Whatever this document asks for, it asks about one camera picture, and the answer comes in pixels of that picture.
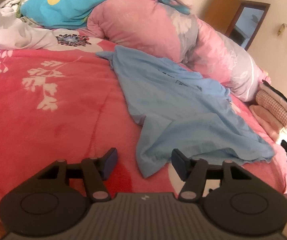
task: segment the pink pillow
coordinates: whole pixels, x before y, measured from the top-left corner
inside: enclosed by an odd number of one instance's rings
[[[190,69],[219,81],[243,102],[254,99],[262,80],[271,83],[267,73],[242,47],[204,21],[197,19],[197,23],[197,43],[186,57]]]
[[[90,35],[181,62],[197,39],[194,15],[153,0],[106,0],[91,12]]]

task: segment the blue pillow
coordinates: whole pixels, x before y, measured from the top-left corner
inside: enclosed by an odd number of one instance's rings
[[[86,26],[93,8],[105,0],[28,0],[21,13],[46,28],[78,29]]]

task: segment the wooden door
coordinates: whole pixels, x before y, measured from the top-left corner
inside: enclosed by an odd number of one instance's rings
[[[240,0],[212,0],[203,20],[216,31],[225,34],[240,4]]]

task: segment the white stripe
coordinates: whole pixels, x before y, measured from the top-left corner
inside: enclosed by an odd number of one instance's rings
[[[254,82],[254,66],[253,66],[253,60],[251,58],[251,56],[249,55],[249,58],[250,58],[250,62],[251,62],[251,68],[252,68],[252,80],[251,80],[251,85],[247,91],[247,99],[249,98],[249,92],[250,92],[250,88],[252,87],[253,85],[253,82]]]

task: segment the pink comforter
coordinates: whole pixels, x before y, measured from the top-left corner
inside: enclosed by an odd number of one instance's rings
[[[56,159],[78,163],[111,147],[119,161],[106,182],[115,192],[176,192],[170,164],[143,179],[135,160],[141,127],[131,119],[109,62],[95,52],[114,44],[67,31],[57,46],[0,51],[0,200],[11,189]],[[72,46],[69,39],[76,42]],[[271,163],[244,167],[279,192],[287,191],[285,151],[273,144],[250,111],[233,97],[235,109],[274,147]]]

